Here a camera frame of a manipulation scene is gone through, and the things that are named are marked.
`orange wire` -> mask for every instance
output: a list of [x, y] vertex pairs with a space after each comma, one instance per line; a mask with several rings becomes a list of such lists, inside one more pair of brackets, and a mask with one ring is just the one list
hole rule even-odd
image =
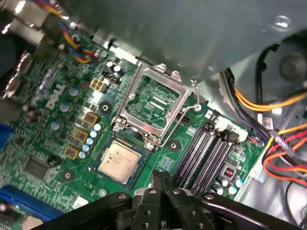
[[[293, 150], [297, 150], [299, 147], [301, 147], [305, 142], [307, 141], [307, 137], [301, 139], [297, 144], [295, 144], [293, 146]], [[280, 157], [280, 156], [284, 156], [286, 155], [287, 152], [286, 151], [283, 151], [283, 152], [279, 152], [279, 153], [275, 153], [269, 157], [267, 157], [264, 162], [263, 162], [263, 168], [264, 170], [267, 172], [267, 174], [269, 174], [270, 176], [274, 177], [275, 179], [280, 179], [280, 180], [287, 180], [287, 181], [295, 181], [295, 182], [298, 182], [300, 184], [304, 184], [304, 185], [307, 185], [307, 182], [306, 181], [303, 181], [303, 180], [300, 180], [300, 179], [296, 179], [296, 178], [292, 178], [292, 177], [286, 177], [286, 176], [277, 176], [273, 173], [271, 173], [268, 168], [267, 168], [267, 163], [269, 160], [272, 160], [274, 158], [277, 158], [277, 157]]]

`screw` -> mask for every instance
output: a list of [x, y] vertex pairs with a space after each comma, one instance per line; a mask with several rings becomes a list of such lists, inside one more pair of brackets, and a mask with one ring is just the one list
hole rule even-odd
[[121, 131], [121, 126], [119, 124], [115, 124], [114, 127], [113, 127], [113, 131], [118, 133]]
[[117, 196], [118, 199], [122, 200], [122, 199], [126, 199], [126, 195], [125, 194], [120, 194]]
[[194, 108], [194, 110], [195, 110], [196, 112], [201, 111], [201, 105], [199, 104], [198, 106], [196, 106], [196, 107]]
[[214, 199], [214, 196], [211, 195], [211, 194], [208, 194], [208, 195], [205, 195], [205, 198], [206, 198], [207, 200], [213, 200], [213, 199]]
[[135, 99], [135, 94], [133, 93], [133, 94], [130, 94], [129, 95], [129, 98], [130, 98], [130, 100], [134, 100]]
[[101, 197], [104, 197], [107, 195], [107, 192], [106, 192], [106, 189], [100, 189], [98, 194], [101, 196]]
[[150, 193], [150, 194], [156, 194], [156, 193], [157, 193], [157, 190], [151, 189], [151, 190], [149, 190], [149, 193]]
[[173, 194], [179, 194], [179, 193], [180, 193], [180, 190], [178, 190], [178, 189], [173, 190]]
[[147, 148], [149, 151], [151, 151], [151, 150], [154, 149], [154, 144], [149, 142], [149, 143], [146, 144], [146, 148]]

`cable bundle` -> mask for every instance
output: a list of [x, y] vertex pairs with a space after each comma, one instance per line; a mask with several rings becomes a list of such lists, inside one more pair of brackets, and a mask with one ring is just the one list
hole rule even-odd
[[53, 7], [52, 5], [43, 2], [43, 1], [33, 1], [35, 4], [43, 7], [45, 10], [51, 12], [55, 16], [57, 16], [57, 23], [61, 27], [63, 36], [67, 43], [69, 44], [69, 50], [72, 54], [74, 54], [75, 59], [79, 61], [80, 63], [88, 63], [88, 64], [96, 64], [97, 59], [94, 55], [94, 53], [88, 49], [83, 48], [80, 44], [76, 44], [70, 34], [68, 33], [68, 28], [66, 25], [62, 22], [62, 15], [58, 10]]

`blue pci slot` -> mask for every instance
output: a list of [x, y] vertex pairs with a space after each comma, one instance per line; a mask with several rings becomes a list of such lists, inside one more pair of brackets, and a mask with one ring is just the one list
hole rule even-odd
[[11, 185], [6, 185], [0, 189], [0, 199], [10, 204], [18, 205], [21, 210], [40, 218], [44, 222], [63, 215], [62, 212]]

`ram slot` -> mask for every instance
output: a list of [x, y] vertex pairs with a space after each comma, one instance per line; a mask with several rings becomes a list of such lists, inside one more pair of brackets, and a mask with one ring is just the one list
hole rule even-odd
[[201, 171], [197, 173], [198, 176], [194, 180], [191, 187], [191, 192], [193, 195], [197, 194], [206, 175], [212, 170], [210, 166], [214, 163], [215, 160], [217, 160], [223, 148], [225, 148], [225, 143], [221, 139], [218, 139], [212, 151], [209, 153], [207, 159], [205, 159], [204, 164], [201, 166]]
[[205, 172], [202, 175], [202, 179], [200, 183], [198, 183], [197, 189], [194, 190], [193, 195], [197, 198], [199, 197], [204, 191], [206, 191], [210, 184], [212, 183], [213, 179], [217, 175], [217, 173], [221, 170], [221, 167], [224, 164], [226, 157], [228, 156], [232, 146], [228, 142], [223, 142], [222, 147], [216, 153], [212, 153], [214, 157], [209, 162], [206, 162], [206, 166], [204, 166]]
[[207, 139], [203, 142], [205, 144], [204, 148], [202, 149], [202, 151], [200, 152], [200, 155], [198, 157], [193, 158], [189, 168], [188, 168], [188, 172], [189, 175], [186, 178], [186, 181], [184, 182], [183, 186], [180, 188], [186, 188], [188, 186], [188, 183], [190, 182], [192, 176], [194, 175], [195, 171], [197, 170], [198, 166], [200, 165], [200, 163], [202, 162], [204, 156], [206, 155], [208, 149], [210, 148], [210, 146], [212, 145], [214, 139], [215, 139], [215, 135], [209, 135], [206, 137]]
[[198, 150], [200, 149], [203, 141], [205, 140], [206, 136], [208, 136], [208, 132], [205, 129], [201, 129], [197, 135], [194, 137], [194, 141], [189, 147], [186, 157], [184, 158], [182, 164], [180, 165], [179, 169], [175, 174], [175, 179], [173, 181], [174, 187], [179, 187], [180, 182], [183, 179], [183, 176], [187, 172], [187, 169], [191, 163], [191, 161], [195, 158]]

